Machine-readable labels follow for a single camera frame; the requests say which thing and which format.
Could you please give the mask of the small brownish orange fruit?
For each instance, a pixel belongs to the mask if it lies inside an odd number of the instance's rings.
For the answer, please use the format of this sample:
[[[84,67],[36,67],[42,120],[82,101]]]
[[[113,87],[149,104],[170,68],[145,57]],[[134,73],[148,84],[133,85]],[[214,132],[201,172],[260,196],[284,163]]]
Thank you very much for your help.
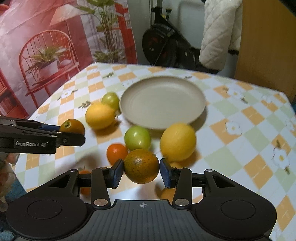
[[[76,119],[68,119],[64,121],[60,126],[59,131],[64,133],[75,133],[85,135],[84,125]]]

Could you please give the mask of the brown-green speckled orange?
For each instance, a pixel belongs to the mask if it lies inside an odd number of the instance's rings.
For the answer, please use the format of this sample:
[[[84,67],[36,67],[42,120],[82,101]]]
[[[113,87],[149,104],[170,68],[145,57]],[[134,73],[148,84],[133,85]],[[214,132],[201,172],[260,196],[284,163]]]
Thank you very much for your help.
[[[159,173],[159,161],[154,153],[144,149],[131,151],[123,160],[125,175],[137,184],[153,181]]]

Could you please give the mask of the small orange fruit under gripper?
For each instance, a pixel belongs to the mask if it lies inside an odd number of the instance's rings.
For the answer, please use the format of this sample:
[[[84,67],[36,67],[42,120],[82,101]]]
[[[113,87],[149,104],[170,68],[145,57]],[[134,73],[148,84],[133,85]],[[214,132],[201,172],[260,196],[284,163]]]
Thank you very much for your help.
[[[172,163],[170,163],[170,165],[171,165],[171,167],[177,168],[177,169],[182,169],[183,168],[180,165],[180,163],[177,163],[177,162],[172,162]],[[172,204],[175,192],[176,192],[175,188],[166,188],[165,187],[161,191],[159,198],[160,199],[167,199],[170,202],[170,204]]]

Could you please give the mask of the yellow lemon right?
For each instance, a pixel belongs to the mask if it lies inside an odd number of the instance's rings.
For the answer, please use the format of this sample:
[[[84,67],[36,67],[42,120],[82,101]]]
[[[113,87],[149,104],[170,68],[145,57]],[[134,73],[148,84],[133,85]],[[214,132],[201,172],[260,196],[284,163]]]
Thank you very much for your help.
[[[193,154],[196,143],[196,133],[190,125],[175,123],[163,132],[159,145],[168,162],[181,162]]]

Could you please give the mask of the yellow lemon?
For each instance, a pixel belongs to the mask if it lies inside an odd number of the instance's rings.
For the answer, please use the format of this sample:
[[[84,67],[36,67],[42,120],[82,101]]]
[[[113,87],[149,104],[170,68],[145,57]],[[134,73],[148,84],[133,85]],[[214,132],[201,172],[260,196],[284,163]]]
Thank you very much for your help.
[[[86,110],[85,120],[91,129],[103,130],[114,122],[115,109],[107,104],[91,104]]]
[[[181,162],[193,154],[196,143],[196,133],[190,125],[175,123],[163,132],[159,145],[168,162]]]

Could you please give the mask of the yellow lemon left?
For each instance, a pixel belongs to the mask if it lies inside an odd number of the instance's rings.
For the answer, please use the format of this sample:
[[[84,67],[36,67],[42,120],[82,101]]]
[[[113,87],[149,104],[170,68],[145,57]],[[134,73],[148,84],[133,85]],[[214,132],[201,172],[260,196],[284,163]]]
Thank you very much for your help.
[[[103,130],[114,122],[115,109],[107,104],[91,104],[86,110],[85,120],[91,129]]]

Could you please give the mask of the green tomato near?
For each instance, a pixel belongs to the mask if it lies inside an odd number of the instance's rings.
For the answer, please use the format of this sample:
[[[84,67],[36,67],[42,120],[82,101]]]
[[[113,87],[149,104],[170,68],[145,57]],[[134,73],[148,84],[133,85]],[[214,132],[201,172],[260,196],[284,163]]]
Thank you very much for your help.
[[[136,149],[148,150],[152,141],[149,131],[141,126],[130,127],[125,133],[124,140],[130,151]]]

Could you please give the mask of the green tomato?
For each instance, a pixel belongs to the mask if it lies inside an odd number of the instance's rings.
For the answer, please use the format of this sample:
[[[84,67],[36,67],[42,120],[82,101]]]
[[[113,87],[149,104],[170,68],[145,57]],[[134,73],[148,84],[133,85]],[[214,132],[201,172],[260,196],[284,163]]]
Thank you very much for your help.
[[[115,92],[107,92],[102,97],[101,103],[107,104],[115,110],[119,110],[119,97]]]
[[[148,150],[152,141],[149,131],[141,126],[130,127],[125,133],[124,140],[130,151],[136,149]]]

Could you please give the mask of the green tomato far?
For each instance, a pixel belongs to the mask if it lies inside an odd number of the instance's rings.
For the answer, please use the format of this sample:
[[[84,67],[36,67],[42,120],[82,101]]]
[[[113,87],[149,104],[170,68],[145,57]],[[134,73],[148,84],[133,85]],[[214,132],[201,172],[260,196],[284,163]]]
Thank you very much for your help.
[[[119,97],[115,92],[107,92],[102,97],[101,103],[107,104],[115,110],[119,110]]]

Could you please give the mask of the beige round plate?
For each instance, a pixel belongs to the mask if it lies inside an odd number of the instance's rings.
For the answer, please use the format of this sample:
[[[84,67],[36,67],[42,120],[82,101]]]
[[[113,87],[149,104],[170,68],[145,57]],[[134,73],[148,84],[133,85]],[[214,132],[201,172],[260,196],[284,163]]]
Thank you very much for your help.
[[[206,98],[189,80],[156,76],[129,86],[119,106],[125,119],[134,125],[165,130],[175,123],[190,124],[197,120],[205,110]]]

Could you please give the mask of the red printed backdrop poster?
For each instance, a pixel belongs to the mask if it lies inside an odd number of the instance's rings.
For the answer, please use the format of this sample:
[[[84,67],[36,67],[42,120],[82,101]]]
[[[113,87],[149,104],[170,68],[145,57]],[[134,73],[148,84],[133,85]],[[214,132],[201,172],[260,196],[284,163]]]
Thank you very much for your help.
[[[127,1],[1,1],[2,116],[28,117],[94,62],[137,62]]]

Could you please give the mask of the black exercise bike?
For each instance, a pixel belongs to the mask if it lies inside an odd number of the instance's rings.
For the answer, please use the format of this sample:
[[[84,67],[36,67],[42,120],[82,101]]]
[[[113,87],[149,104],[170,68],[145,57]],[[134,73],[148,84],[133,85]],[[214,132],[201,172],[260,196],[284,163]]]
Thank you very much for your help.
[[[169,21],[171,9],[166,9],[165,14],[163,11],[163,2],[157,1],[151,9],[154,24],[142,37],[142,50],[147,61],[153,66],[180,67],[217,74],[219,71],[208,69],[199,62],[201,48],[193,47]]]

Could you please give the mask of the wooden cabinet panel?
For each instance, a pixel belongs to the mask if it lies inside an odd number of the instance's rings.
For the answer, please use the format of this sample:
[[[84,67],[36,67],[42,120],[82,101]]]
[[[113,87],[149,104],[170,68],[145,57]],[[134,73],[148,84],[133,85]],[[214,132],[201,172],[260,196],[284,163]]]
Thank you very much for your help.
[[[295,99],[295,15],[281,1],[243,1],[235,78]]]

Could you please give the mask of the white quilted blanket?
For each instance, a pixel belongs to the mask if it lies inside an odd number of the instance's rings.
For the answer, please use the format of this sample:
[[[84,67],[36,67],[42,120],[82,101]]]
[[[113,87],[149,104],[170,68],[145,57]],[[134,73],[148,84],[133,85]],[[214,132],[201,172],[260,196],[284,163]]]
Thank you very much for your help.
[[[242,1],[205,1],[204,31],[199,62],[223,70],[228,53],[239,53],[242,32]]]

